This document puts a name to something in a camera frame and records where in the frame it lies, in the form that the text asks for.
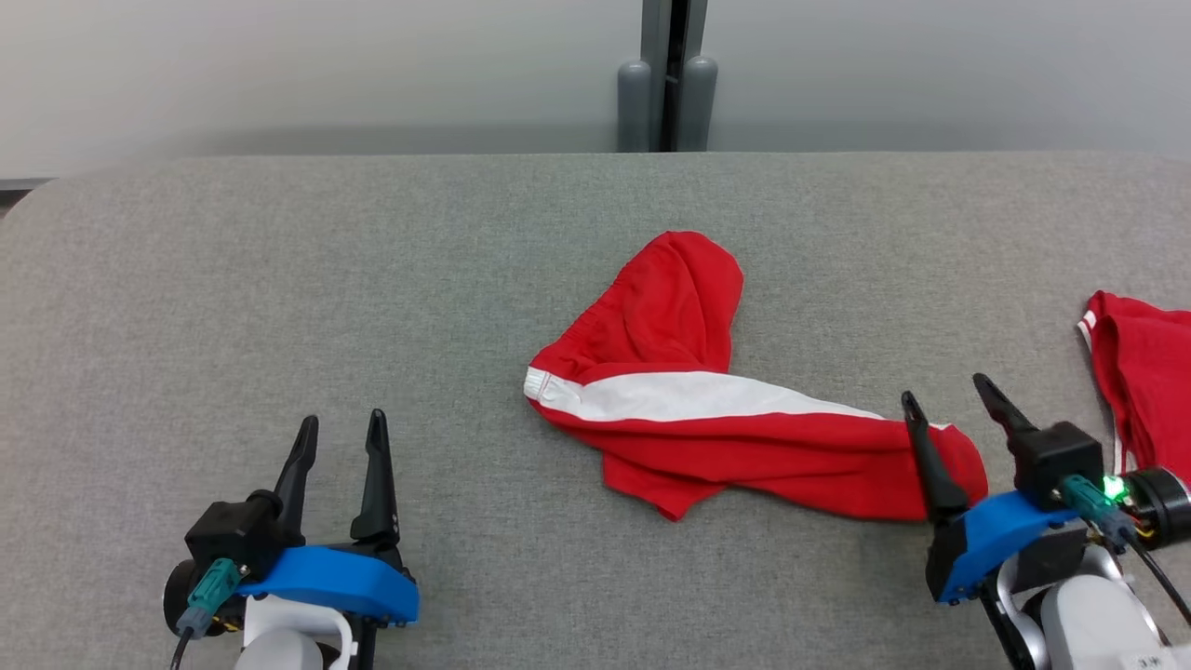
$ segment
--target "gray table surface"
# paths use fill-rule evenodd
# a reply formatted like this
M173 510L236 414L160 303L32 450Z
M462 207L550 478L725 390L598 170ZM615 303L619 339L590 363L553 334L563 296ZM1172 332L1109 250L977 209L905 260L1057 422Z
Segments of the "gray table surface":
M1005 666L936 607L929 532L729 491L681 524L604 489L525 365L656 233L746 273L734 372L1012 467L971 388L1109 439L1073 324L1098 288L1191 307L1191 165L1097 154L205 158L67 179L0 221L2 668L164 668L162 582L214 500L323 431L345 539L388 413L422 621L379 668ZM1191 590L1191 553L1159 555ZM1139 565L1142 597L1173 609ZM230 668L231 635L186 665Z

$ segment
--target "green connector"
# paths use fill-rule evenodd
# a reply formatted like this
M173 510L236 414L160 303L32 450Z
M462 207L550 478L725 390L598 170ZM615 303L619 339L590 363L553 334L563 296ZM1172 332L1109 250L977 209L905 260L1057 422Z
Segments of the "green connector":
M1087 478L1079 475L1066 477L1059 486L1059 494L1064 505L1079 513L1084 521L1095 525L1105 541L1118 551L1123 550L1125 537L1136 536L1137 530L1134 528L1129 515L1121 512L1112 497Z
M243 578L243 575L241 575L239 568L230 559L220 558L212 563L211 568L207 569L207 574L199 581L199 586L194 587L194 590L186 599L186 605L189 607L177 619L174 631L181 635L189 628L192 633L191 639L194 640L207 634L207 627L211 626L212 621L211 618L236 593L236 587L239 586L241 578Z
M239 568L231 559L220 558L207 569L207 574L199 581L199 586L194 587L189 597L186 599L186 605L206 612L216 612L236 593L239 581Z

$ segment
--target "clothing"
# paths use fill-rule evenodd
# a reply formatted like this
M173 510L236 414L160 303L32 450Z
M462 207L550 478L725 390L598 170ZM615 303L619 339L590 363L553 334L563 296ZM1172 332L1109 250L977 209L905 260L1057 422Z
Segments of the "clothing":
M1191 311L1099 290L1079 330L1112 408L1114 472L1161 465L1191 481Z
M524 393L550 424L604 452L604 482L678 521L729 486L861 519L921 520L902 421L728 374L743 287L736 259L698 232L666 232L530 364ZM972 503L980 457L931 428Z

